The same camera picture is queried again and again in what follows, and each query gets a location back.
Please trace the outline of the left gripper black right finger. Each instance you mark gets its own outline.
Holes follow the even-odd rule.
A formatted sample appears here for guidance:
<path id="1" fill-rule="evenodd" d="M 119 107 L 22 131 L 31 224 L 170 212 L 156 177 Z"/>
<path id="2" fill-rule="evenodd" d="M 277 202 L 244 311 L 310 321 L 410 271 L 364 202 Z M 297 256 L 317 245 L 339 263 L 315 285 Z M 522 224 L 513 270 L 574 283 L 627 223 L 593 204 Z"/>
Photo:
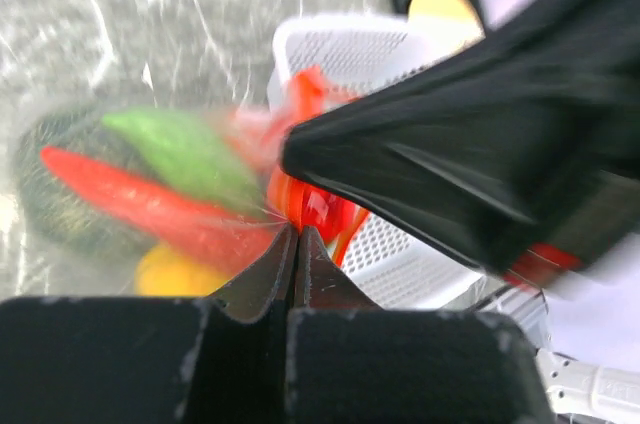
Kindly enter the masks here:
<path id="1" fill-rule="evenodd" d="M 535 348 L 508 316 L 385 310 L 302 232 L 288 314 L 289 423 L 549 423 Z"/>

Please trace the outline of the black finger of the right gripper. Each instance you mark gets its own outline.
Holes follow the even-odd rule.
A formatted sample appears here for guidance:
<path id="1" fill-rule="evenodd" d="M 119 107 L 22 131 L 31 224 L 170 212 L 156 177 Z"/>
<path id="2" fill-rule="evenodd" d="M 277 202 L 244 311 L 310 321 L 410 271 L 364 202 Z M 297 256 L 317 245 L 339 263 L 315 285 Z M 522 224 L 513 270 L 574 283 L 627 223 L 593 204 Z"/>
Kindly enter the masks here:
<path id="1" fill-rule="evenodd" d="M 300 124 L 285 172 L 494 275 L 584 273 L 639 227 L 639 26 L 419 24 L 427 67 Z"/>

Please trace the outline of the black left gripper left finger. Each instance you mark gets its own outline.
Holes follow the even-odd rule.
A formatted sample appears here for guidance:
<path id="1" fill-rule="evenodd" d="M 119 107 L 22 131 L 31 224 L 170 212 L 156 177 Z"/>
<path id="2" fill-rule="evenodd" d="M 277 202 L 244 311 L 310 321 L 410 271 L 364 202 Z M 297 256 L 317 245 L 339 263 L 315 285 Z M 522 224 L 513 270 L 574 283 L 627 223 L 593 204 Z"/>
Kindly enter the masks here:
<path id="1" fill-rule="evenodd" d="M 280 423 L 298 237 L 202 298 L 1 305 L 5 423 Z"/>

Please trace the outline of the yellow bell pepper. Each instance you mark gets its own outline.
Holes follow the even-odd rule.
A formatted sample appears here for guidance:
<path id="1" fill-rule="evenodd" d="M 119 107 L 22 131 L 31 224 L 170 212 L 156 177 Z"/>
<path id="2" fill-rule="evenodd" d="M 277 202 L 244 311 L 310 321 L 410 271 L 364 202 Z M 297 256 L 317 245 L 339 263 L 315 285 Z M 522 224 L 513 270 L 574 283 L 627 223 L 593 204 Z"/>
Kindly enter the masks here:
<path id="1" fill-rule="evenodd" d="M 158 244 L 139 261 L 134 274 L 138 295 L 151 297 L 207 296 L 231 280 L 215 268 Z"/>

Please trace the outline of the orange carrot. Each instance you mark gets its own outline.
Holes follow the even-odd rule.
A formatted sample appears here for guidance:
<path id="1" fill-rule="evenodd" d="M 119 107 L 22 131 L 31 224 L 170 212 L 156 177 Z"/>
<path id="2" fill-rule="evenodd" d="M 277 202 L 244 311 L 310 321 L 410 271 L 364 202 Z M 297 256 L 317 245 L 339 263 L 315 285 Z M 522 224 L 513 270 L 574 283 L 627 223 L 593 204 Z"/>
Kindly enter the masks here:
<path id="1" fill-rule="evenodd" d="M 280 230 L 76 152 L 46 146 L 40 159 L 91 206 L 230 276 L 263 256 Z"/>

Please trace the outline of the clear zip top bag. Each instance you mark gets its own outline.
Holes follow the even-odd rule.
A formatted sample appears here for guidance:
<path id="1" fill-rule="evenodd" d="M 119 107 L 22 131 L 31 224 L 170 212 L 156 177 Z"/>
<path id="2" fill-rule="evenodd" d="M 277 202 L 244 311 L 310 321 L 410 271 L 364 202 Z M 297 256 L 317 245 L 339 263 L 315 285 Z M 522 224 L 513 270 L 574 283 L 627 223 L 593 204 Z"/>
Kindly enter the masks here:
<path id="1" fill-rule="evenodd" d="M 1 118 L 1 294 L 199 297 L 286 227 L 341 264 L 368 212 L 286 175 L 290 130 L 355 99 L 318 66 L 277 110 L 129 93 Z"/>

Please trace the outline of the green bitter gourd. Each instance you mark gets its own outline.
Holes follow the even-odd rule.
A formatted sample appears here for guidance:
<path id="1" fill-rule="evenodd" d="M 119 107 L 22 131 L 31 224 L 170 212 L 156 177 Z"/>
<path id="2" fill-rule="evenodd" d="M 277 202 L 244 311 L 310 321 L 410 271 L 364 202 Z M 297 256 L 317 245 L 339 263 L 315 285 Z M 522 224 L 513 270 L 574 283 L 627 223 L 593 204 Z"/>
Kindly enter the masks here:
<path id="1" fill-rule="evenodd" d="M 130 108 L 105 114 L 101 123 L 173 189 L 237 213 L 264 215 L 256 172 L 200 117 L 177 109 Z"/>

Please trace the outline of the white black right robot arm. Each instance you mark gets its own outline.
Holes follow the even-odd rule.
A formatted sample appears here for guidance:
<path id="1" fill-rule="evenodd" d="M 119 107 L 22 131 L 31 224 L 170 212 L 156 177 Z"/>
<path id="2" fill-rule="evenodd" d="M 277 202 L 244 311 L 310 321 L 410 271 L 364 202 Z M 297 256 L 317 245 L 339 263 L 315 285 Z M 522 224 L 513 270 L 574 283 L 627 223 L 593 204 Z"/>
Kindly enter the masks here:
<path id="1" fill-rule="evenodd" d="M 420 24 L 384 16 L 325 14 L 292 18 L 276 30 L 272 108 L 298 72 L 318 67 L 336 94 L 366 95 L 440 62 L 479 39 L 482 30 L 451 19 Z M 484 277 L 371 216 L 348 247 L 346 274 L 388 308 L 437 309 L 468 297 Z M 503 288 L 480 304 L 514 318 L 538 350 L 554 411 L 569 423 L 639 419 L 637 277 L 580 280 L 578 296 Z"/>

